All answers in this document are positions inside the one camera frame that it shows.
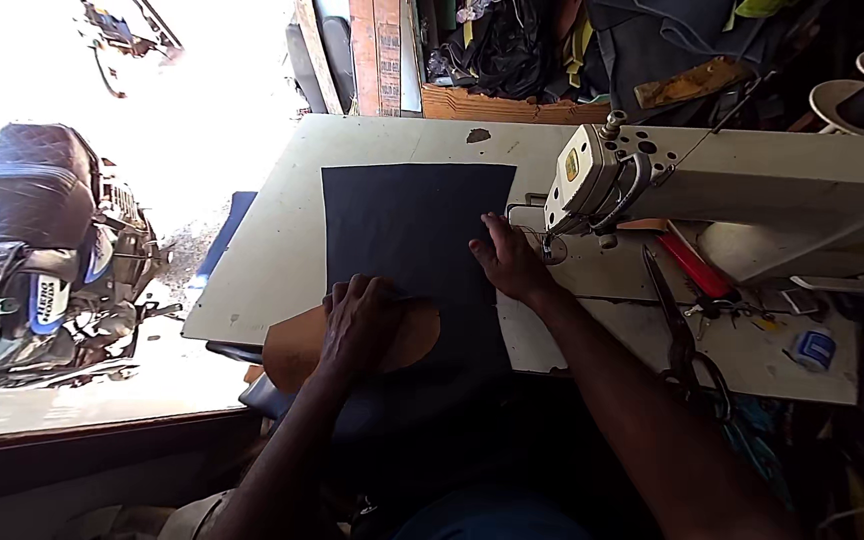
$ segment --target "cardboard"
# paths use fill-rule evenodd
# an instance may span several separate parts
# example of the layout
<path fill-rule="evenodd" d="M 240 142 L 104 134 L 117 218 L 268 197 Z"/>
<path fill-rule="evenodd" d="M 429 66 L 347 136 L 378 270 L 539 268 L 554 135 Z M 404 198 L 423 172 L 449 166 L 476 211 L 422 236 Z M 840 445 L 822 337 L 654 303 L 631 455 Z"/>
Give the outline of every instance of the cardboard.
<path fill-rule="evenodd" d="M 439 340 L 439 310 L 428 300 L 408 300 L 398 333 L 379 362 L 388 373 L 424 358 Z M 269 326 L 262 347 L 262 366 L 276 388 L 292 394 L 319 365 L 326 337 L 326 309 L 318 305 Z"/>

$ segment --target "motorcycle seat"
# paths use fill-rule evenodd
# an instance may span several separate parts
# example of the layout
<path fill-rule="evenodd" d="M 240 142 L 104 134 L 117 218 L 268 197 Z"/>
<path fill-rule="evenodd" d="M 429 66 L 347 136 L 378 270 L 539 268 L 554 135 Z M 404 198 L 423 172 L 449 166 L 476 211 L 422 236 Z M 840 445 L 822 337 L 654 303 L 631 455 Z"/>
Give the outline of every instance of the motorcycle seat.
<path fill-rule="evenodd" d="M 93 213 L 94 153 L 62 125 L 0 130 L 0 242 L 76 249 Z"/>

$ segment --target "metal scissors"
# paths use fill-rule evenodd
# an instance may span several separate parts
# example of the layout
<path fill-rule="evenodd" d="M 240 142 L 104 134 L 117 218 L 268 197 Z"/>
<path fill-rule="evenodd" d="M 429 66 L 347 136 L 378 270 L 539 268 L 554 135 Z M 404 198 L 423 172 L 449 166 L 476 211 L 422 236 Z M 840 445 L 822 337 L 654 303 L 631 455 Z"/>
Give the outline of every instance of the metal scissors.
<path fill-rule="evenodd" d="M 672 295 L 672 289 L 669 288 L 666 277 L 663 276 L 663 271 L 656 263 L 655 257 L 644 245 L 642 246 L 642 259 L 649 271 L 649 277 L 655 287 L 655 295 L 658 296 L 662 313 L 665 315 L 665 322 L 668 324 L 669 333 L 672 335 L 672 345 L 669 347 L 668 356 L 669 368 L 658 375 L 663 381 L 674 380 L 678 382 L 681 388 L 681 397 L 688 404 L 690 411 L 711 416 L 720 422 L 729 422 L 733 414 L 733 396 L 726 384 L 725 377 L 711 358 L 703 352 L 695 350 L 695 337 L 692 335 L 689 323 L 679 311 L 675 297 Z M 716 406 L 716 403 L 710 399 L 702 385 L 699 384 L 699 378 L 695 374 L 695 366 L 693 365 L 693 362 L 696 361 L 702 362 L 702 366 L 711 376 L 715 390 L 720 394 L 723 402 L 721 407 Z"/>

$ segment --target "person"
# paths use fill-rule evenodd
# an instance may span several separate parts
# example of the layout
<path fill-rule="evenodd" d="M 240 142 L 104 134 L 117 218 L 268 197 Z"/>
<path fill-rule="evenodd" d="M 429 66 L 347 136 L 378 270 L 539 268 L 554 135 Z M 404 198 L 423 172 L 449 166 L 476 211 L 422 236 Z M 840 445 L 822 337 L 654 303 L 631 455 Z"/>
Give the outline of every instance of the person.
<path fill-rule="evenodd" d="M 795 538 L 798 530 L 764 483 L 710 424 L 694 417 L 629 350 L 559 286 L 517 227 L 483 214 L 494 247 L 469 249 L 488 280 L 546 325 L 582 399 L 670 539 Z M 353 276 L 322 303 L 326 332 L 318 368 L 222 514 L 210 540 L 341 538 L 319 510 L 318 465 L 350 388 L 371 373 L 402 318 L 389 279 Z M 518 489 L 473 486 L 406 521 L 395 540 L 590 538 L 548 499 Z"/>

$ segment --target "industrial sewing machine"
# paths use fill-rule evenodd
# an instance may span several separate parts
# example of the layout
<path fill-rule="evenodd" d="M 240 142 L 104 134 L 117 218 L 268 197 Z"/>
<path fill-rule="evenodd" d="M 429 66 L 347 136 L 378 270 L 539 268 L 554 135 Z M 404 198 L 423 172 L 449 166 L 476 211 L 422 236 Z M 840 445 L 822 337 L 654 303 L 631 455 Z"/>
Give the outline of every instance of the industrial sewing machine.
<path fill-rule="evenodd" d="M 738 285 L 790 278 L 864 292 L 864 136 L 624 125 L 580 127 L 558 156 L 544 247 L 642 218 L 710 222 L 706 262 Z"/>

